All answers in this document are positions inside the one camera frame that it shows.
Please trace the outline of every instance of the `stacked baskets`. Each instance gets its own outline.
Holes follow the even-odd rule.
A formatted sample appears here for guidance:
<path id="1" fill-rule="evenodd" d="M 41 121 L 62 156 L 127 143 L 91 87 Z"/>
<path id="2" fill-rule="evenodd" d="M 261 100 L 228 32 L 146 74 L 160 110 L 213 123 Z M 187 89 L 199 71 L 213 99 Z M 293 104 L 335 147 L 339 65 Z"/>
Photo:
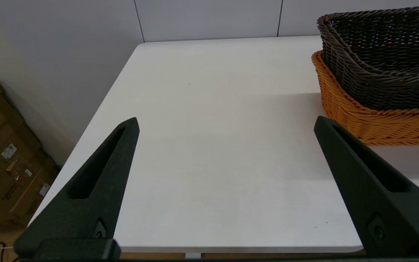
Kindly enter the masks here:
<path id="1" fill-rule="evenodd" d="M 419 7 L 318 19 L 323 108 L 366 144 L 419 144 Z"/>

